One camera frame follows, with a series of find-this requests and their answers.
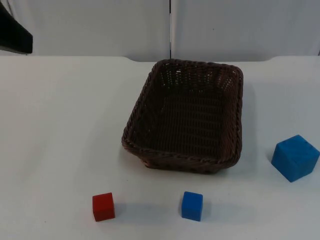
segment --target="woven texture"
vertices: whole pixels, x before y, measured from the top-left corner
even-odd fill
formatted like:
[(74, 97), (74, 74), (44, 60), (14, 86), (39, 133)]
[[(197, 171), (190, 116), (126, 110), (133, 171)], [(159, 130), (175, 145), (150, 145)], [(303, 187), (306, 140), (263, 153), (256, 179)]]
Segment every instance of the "woven texture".
[(123, 147), (148, 168), (215, 173), (242, 149), (243, 74), (238, 67), (157, 62), (123, 131)]

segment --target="black object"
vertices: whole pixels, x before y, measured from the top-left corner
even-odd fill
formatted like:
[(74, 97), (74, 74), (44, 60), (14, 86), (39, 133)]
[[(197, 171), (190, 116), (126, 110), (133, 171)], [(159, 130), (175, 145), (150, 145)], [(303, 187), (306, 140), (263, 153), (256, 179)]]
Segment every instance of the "black object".
[(0, 49), (20, 54), (31, 54), (33, 36), (21, 26), (0, 3)]

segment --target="white wall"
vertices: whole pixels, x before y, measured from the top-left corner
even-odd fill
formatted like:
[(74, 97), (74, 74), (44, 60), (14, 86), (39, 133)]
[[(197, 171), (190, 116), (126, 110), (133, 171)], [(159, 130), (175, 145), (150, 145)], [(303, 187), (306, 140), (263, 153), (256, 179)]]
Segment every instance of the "white wall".
[(34, 55), (169, 57), (169, 0), (9, 0)]
[(318, 55), (319, 0), (172, 0), (172, 57), (259, 61)]

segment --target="toy block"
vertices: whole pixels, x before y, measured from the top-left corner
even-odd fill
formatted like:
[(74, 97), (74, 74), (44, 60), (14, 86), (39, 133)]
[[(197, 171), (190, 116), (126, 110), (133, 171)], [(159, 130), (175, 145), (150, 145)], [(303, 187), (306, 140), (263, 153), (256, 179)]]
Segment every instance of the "toy block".
[(112, 192), (92, 197), (93, 216), (96, 222), (114, 219), (115, 206)]
[(313, 171), (319, 155), (316, 148), (296, 135), (276, 145), (271, 163), (292, 183)]
[(183, 194), (181, 205), (181, 216), (184, 219), (194, 221), (201, 221), (202, 207), (203, 207), (202, 194), (185, 191)]

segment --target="small blue cube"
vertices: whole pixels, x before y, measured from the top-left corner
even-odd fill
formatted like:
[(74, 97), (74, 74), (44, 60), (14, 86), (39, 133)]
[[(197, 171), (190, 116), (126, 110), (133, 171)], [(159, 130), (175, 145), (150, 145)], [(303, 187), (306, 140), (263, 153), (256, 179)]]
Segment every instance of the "small blue cube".
[(319, 155), (316, 148), (296, 135), (276, 145), (271, 163), (292, 183), (313, 171)]
[(185, 191), (181, 205), (181, 216), (184, 219), (201, 221), (204, 196), (202, 194)]

